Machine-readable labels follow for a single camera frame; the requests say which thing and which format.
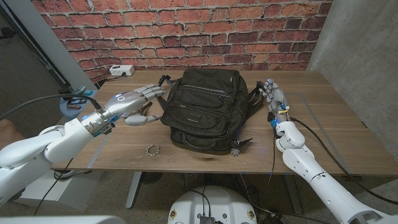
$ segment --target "gray wall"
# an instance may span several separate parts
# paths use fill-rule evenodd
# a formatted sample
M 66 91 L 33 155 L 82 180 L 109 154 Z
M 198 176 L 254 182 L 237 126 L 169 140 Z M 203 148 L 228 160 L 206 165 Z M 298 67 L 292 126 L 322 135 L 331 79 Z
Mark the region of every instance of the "gray wall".
M 398 1 L 333 1 L 307 70 L 320 71 L 398 161 Z

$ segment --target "metal ring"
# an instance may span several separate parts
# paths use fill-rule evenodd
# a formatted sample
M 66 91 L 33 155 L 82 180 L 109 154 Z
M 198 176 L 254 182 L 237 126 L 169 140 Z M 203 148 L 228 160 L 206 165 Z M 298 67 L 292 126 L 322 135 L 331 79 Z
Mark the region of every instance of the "metal ring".
M 158 154 L 159 152 L 160 152 L 160 146 L 156 146 L 156 148 L 157 148 L 157 150 L 156 150 L 156 152 L 155 153 L 149 153 L 149 150 L 152 148 L 152 147 L 154 147 L 155 146 L 155 144 L 151 144 L 150 146 L 148 146 L 147 147 L 147 155 L 148 156 L 151 156 L 151 157 L 153 157 L 153 156 L 155 156 L 156 154 Z

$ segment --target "power strip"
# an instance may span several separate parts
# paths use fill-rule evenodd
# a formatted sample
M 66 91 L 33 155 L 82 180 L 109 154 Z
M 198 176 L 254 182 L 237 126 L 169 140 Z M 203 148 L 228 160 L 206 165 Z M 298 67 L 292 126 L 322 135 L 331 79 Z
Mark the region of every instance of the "power strip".
M 113 65 L 109 71 L 113 76 L 121 76 L 123 72 L 126 72 L 126 75 L 132 75 L 135 69 L 132 65 Z

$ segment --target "table leg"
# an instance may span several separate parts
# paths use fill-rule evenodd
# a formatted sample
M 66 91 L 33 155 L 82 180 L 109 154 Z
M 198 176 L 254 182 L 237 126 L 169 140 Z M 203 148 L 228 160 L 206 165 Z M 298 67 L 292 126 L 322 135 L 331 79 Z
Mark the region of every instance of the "table leg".
M 129 195 L 127 196 L 127 201 L 126 201 L 126 208 L 130 209 L 134 205 L 134 200 L 136 199 L 137 192 L 138 192 L 138 186 L 139 186 L 139 180 L 141 178 L 142 172 L 134 172 L 134 175 L 132 177 L 131 185 L 130 185 L 130 191 Z
M 303 207 L 301 206 L 299 192 L 297 190 L 297 186 L 294 181 L 293 175 L 284 175 L 284 180 L 285 180 L 286 189 L 290 196 L 290 201 L 292 202 L 293 205 L 294 213 L 302 214 Z

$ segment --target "red brick wall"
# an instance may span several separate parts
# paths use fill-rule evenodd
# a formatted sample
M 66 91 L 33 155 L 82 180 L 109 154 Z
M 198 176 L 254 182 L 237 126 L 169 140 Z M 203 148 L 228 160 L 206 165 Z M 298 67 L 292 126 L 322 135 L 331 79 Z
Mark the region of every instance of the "red brick wall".
M 112 64 L 305 70 L 331 1 L 32 0 L 96 82 Z

